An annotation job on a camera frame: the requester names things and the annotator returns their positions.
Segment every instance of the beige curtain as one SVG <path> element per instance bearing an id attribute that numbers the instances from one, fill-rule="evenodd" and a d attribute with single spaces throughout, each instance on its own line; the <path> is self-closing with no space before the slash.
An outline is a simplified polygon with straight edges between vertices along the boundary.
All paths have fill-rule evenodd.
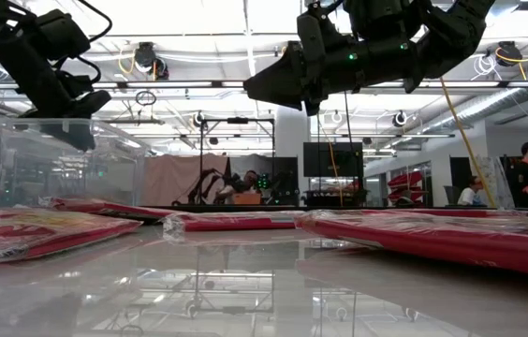
<path id="1" fill-rule="evenodd" d="M 217 169 L 224 173 L 227 158 L 224 156 L 205 154 L 203 169 Z M 179 157 L 162 155 L 146 158 L 143 175 L 143 190 L 141 192 L 142 206 L 170 206 L 173 201 L 187 203 L 187 195 L 198 183 L 199 156 Z M 203 189 L 210 183 L 208 178 L 203 183 Z M 214 193 L 223 186 L 222 181 L 216 182 L 208 196 L 212 203 Z"/>

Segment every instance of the security camera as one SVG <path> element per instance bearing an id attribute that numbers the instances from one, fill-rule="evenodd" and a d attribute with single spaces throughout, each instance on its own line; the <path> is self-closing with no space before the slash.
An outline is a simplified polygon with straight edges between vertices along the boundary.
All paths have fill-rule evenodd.
<path id="1" fill-rule="evenodd" d="M 403 127 L 407 123 L 407 115 L 403 111 L 399 111 L 393 116 L 393 125 L 395 127 Z"/>

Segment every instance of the ceiling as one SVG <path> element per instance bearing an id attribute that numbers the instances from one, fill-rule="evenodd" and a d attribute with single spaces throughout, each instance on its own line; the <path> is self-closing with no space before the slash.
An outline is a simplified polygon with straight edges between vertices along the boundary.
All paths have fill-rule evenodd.
<path id="1" fill-rule="evenodd" d="M 36 14 L 60 8 L 72 15 L 75 22 L 89 36 L 100 33 L 107 23 L 74 0 L 17 1 Z M 450 1 L 433 1 L 448 7 Z M 157 51 L 169 67 L 172 81 L 243 81 L 274 63 L 276 51 L 281 51 L 290 39 L 297 39 L 296 17 L 302 11 L 301 0 L 92 0 L 90 3 L 105 12 L 113 21 L 112 30 L 93 43 L 85 54 L 96 62 L 103 73 L 103 81 L 150 81 L 148 76 L 131 67 L 130 55 L 143 41 L 155 43 Z M 488 29 L 478 48 L 482 53 L 495 48 L 501 40 L 514 40 L 528 57 L 528 10 L 514 10 L 519 1 L 497 1 L 488 17 Z M 342 10 L 330 17 L 341 32 L 350 32 L 349 18 Z M 448 81 L 493 80 L 493 74 L 477 76 L 472 57 L 446 74 Z M 517 67 L 495 68 L 504 79 L 518 77 Z M 93 70 L 78 61 L 68 61 L 65 70 L 91 74 Z M 249 99 L 240 88 L 232 89 L 157 89 L 156 103 L 147 108 L 135 103 L 137 91 L 113 92 L 116 98 L 108 103 L 96 119 L 116 120 L 123 130 L 138 135 L 156 151 L 191 154 L 187 139 L 175 139 L 179 134 L 195 134 L 198 130 L 192 119 L 201 111 L 207 118 L 245 116 L 271 118 L 277 107 Z M 469 92 L 454 91 L 452 99 L 459 104 L 471 97 Z M 26 110 L 29 102 L 10 91 L 0 93 L 4 104 Z M 416 123 L 423 125 L 438 113 L 447 110 L 440 92 L 383 91 L 349 95 L 347 108 L 356 134 L 382 133 L 392 128 L 391 118 L 403 110 L 416 115 Z M 346 133 L 345 100 L 343 95 L 332 95 L 321 107 L 321 125 L 327 134 Z M 131 118 L 156 119 L 158 123 L 133 125 Z M 312 122 L 313 134 L 317 122 Z M 265 153 L 271 139 L 266 125 L 219 125 L 215 134 L 244 134 L 253 138 L 221 139 L 218 145 L 207 145 L 222 152 L 226 148 L 243 149 L 248 153 Z"/>

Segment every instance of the transparent container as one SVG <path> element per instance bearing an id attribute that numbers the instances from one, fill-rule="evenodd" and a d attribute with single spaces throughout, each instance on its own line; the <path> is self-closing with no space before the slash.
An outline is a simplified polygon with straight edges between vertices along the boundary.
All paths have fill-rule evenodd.
<path id="1" fill-rule="evenodd" d="M 50 197 L 137 206 L 147 151 L 99 121 L 0 120 L 0 207 L 38 206 Z"/>

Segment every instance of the white wall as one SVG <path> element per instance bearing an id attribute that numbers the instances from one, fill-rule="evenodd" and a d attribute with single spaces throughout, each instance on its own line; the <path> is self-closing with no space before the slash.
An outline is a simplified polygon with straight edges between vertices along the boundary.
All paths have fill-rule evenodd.
<path id="1" fill-rule="evenodd" d="M 519 113 L 519 108 L 504 111 L 500 117 Z M 489 156 L 521 155 L 521 146 L 528 141 L 528 117 L 506 125 L 487 122 Z"/>
<path id="2" fill-rule="evenodd" d="M 485 122 L 480 121 L 473 128 L 465 130 L 474 154 L 488 155 Z M 435 207 L 448 204 L 443 186 L 451 185 L 451 165 L 449 158 L 467 157 L 468 152 L 459 131 L 454 131 L 455 138 L 429 139 L 420 152 L 398 152 L 397 158 L 376 160 L 366 164 L 364 176 L 369 177 L 406 166 L 431 162 L 433 170 L 433 203 Z"/>

